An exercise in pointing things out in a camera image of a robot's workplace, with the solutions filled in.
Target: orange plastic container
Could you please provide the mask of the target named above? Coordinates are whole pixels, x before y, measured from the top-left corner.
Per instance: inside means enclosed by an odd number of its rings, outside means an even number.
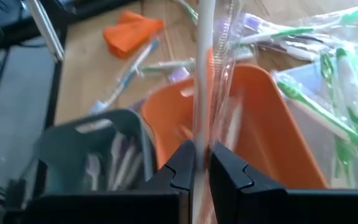
[[[158,166],[183,143],[177,129],[193,119],[193,96],[183,91],[193,79],[160,89],[142,107],[142,116],[155,136]],[[326,180],[302,138],[270,75],[259,67],[234,69],[231,94],[244,92],[242,127],[235,153],[292,189],[326,189]]]

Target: basket handle hole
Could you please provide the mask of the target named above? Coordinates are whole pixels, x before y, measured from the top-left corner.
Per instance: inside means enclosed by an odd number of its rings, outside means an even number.
[[[86,134],[86,133],[91,133],[93,131],[102,130],[111,126],[112,126],[112,121],[110,121],[109,119],[99,119],[97,121],[81,124],[77,126],[75,129],[81,134]]]

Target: orange object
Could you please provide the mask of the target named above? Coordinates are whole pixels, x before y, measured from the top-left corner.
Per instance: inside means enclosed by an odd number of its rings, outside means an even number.
[[[186,139],[193,139],[193,132],[191,132],[186,126],[180,125],[179,130],[181,131],[182,135],[186,137]]]
[[[191,122],[193,97],[182,96],[181,91],[193,85],[194,80],[187,79],[166,86],[142,107],[155,136],[159,167],[183,143],[175,131]],[[326,189],[326,180],[270,75],[253,65],[237,66],[230,94],[239,90],[244,92],[244,109],[235,153],[289,188]]]
[[[124,11],[114,27],[105,27],[103,37],[109,51],[119,57],[128,58],[151,36],[163,28],[163,22],[139,14]]]

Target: orange cloth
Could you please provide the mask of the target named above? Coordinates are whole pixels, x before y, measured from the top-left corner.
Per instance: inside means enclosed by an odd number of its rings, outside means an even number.
[[[162,28],[163,22],[161,20],[149,19],[139,14],[125,11],[116,26],[104,28],[103,37],[109,47],[109,51],[113,55],[124,59],[131,56],[149,40],[150,36],[153,36]]]

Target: green toothbrush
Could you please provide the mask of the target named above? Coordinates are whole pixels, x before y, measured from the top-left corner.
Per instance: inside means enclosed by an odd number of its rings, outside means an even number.
[[[341,95],[339,91],[339,86],[335,85],[333,79],[335,79],[335,71],[334,66],[331,63],[331,59],[328,54],[322,54],[320,58],[321,62],[321,75],[323,77],[324,82],[322,82],[323,87],[327,90],[328,98],[331,103],[331,112],[333,115],[336,114],[338,98]],[[352,146],[345,142],[343,139],[335,135],[335,151],[336,157],[335,160],[335,178],[339,177],[339,173],[341,172],[341,167],[346,175],[347,184],[350,187],[354,186],[354,177],[352,175]]]
[[[358,73],[351,62],[350,53],[344,48],[336,50],[336,63],[343,100],[358,132]]]
[[[358,22],[358,9],[354,9],[351,12],[348,12],[344,15],[342,15],[339,19],[323,24],[318,26],[310,26],[310,27],[298,27],[298,28],[291,28],[286,30],[279,30],[274,32],[263,32],[259,34],[249,35],[247,37],[243,37],[239,43],[240,44],[253,44],[260,41],[266,41],[270,40],[272,38],[276,37],[284,37],[288,35],[300,35],[310,32],[319,32],[328,28],[331,28],[333,26],[338,25],[349,25],[353,24],[355,22]]]
[[[191,21],[197,26],[198,13],[185,1],[185,0],[174,0],[186,9],[187,14],[190,16]]]
[[[350,141],[358,151],[358,133],[355,132],[348,125],[344,124],[340,119],[336,118],[333,114],[325,110],[318,103],[310,99],[308,96],[302,94],[301,90],[291,84],[291,82],[284,81],[281,78],[277,81],[278,88],[294,103],[299,109],[307,113],[318,123],[322,124],[325,128],[339,136],[345,141]]]

